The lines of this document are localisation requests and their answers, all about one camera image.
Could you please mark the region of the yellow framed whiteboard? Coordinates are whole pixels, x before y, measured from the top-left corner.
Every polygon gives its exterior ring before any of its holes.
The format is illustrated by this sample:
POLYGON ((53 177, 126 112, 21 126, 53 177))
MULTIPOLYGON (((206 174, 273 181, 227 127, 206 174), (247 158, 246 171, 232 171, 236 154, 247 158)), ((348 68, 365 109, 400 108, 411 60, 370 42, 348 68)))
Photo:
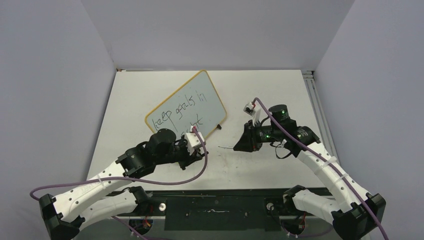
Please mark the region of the yellow framed whiteboard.
POLYGON ((169 129, 179 137, 194 126, 207 138, 227 115, 209 73, 200 70, 151 110, 144 122, 153 133, 169 129))

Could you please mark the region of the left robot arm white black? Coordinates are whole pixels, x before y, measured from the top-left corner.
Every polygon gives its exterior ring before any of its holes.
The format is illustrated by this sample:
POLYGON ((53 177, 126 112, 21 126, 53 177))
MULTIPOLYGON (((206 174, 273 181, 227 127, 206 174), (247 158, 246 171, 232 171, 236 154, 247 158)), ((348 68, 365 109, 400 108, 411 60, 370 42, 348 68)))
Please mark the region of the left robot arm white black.
POLYGON ((146 183, 158 165, 178 163, 182 170, 208 158, 201 132, 192 126, 180 138, 167 128, 148 141, 129 148, 91 179, 70 183, 70 190, 37 198, 41 217, 52 240, 72 240, 81 230, 101 220, 121 214, 144 215, 152 204, 141 186, 111 194, 132 182, 146 183))

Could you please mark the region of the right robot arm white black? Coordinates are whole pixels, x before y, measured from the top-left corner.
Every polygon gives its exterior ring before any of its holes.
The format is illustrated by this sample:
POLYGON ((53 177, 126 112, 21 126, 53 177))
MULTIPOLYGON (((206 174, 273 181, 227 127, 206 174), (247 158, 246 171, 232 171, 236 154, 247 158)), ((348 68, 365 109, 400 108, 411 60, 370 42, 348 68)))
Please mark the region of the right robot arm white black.
POLYGON ((353 180, 309 127, 299 126, 291 119, 285 104, 267 110, 265 120, 270 125, 259 119, 261 108, 255 103, 248 103, 243 110, 252 119, 244 124, 234 151, 253 153, 264 143, 279 143, 290 156, 305 164, 333 197, 329 199, 296 185, 283 193, 284 211, 297 216, 312 214, 331 224, 343 240, 359 240, 381 224, 385 199, 378 193, 372 195, 353 180))

